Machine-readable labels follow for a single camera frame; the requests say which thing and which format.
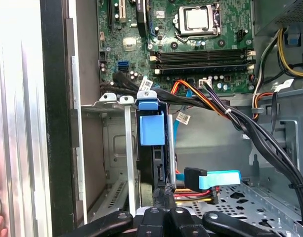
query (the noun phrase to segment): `screw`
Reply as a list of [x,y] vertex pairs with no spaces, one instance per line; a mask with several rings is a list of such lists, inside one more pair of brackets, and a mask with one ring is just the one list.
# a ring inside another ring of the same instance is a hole
[[118,216],[118,219],[125,219],[125,218],[127,218],[127,215],[123,213]]
[[156,208],[152,208],[150,212],[151,212],[151,213],[158,213],[158,212],[159,212],[159,210],[158,210],[158,209],[156,209]]
[[214,220],[216,220],[218,218],[217,214],[215,214],[215,213],[210,213],[209,217],[214,219]]
[[183,212],[183,209],[182,209],[182,208],[177,208],[175,211],[176,211],[177,213],[181,214],[181,213]]
[[147,45],[147,49],[148,49],[148,50],[152,50],[152,48],[153,48],[153,45],[149,43],[149,44]]

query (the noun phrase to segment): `orange wire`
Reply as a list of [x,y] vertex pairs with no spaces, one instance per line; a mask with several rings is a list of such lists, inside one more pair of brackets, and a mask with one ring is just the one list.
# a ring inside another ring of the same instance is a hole
[[205,95],[198,93],[197,90],[195,90],[193,87],[190,86],[190,84],[188,84],[187,82],[185,82],[185,81],[183,81],[183,80],[178,80],[178,81],[174,84],[174,86],[173,86],[173,88],[172,88],[172,92],[173,92],[173,93],[177,91],[177,87],[178,87],[178,85],[179,85],[180,83],[183,84],[183,85],[185,85],[186,87],[188,87],[190,90],[192,90],[192,92],[193,92],[194,94],[196,94],[196,95],[197,95],[198,97],[200,97],[203,101],[205,101],[205,103],[206,103],[208,106],[210,106],[212,110],[214,110],[216,113],[218,113],[218,115],[222,115],[223,117],[229,119],[228,116],[226,116],[223,112],[221,112],[218,108],[216,108],[216,107],[214,106],[214,104],[213,104]]
[[[258,108],[258,101],[261,97],[264,97],[264,96],[268,96],[268,95],[273,95],[272,92],[265,92],[265,93],[262,93],[262,94],[259,94],[256,96],[255,98],[255,108]],[[255,114],[254,115],[254,119],[257,119],[259,117],[259,114]]]

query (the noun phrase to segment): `blue connector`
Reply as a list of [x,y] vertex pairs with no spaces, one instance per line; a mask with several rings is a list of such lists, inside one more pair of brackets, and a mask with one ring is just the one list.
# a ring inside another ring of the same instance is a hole
[[130,70],[130,63],[129,61],[118,61],[117,68],[119,71],[123,73],[128,73]]

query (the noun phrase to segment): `blue drive bracket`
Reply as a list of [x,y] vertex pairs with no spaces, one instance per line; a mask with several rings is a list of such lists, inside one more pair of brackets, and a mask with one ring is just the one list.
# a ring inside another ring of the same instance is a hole
[[140,116],[140,144],[142,146],[165,145],[165,118],[161,115]]
[[[159,111],[159,101],[154,91],[140,91],[137,94],[138,109],[141,111]],[[164,112],[160,115],[140,116],[140,144],[142,146],[163,146],[165,140]]]

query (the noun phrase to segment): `cable label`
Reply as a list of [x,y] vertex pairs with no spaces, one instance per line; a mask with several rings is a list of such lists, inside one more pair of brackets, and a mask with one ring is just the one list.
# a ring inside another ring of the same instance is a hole
[[182,112],[179,112],[176,116],[176,120],[185,124],[185,125],[188,125],[190,118],[191,118],[190,115],[186,115]]
[[142,81],[141,81],[139,90],[150,90],[151,87],[152,87],[152,84],[153,84],[153,81],[148,80],[148,77],[144,76]]
[[286,80],[283,84],[278,85],[278,87],[275,89],[274,92],[279,92],[282,89],[291,87],[293,81],[294,81],[294,79],[288,79],[288,80]]

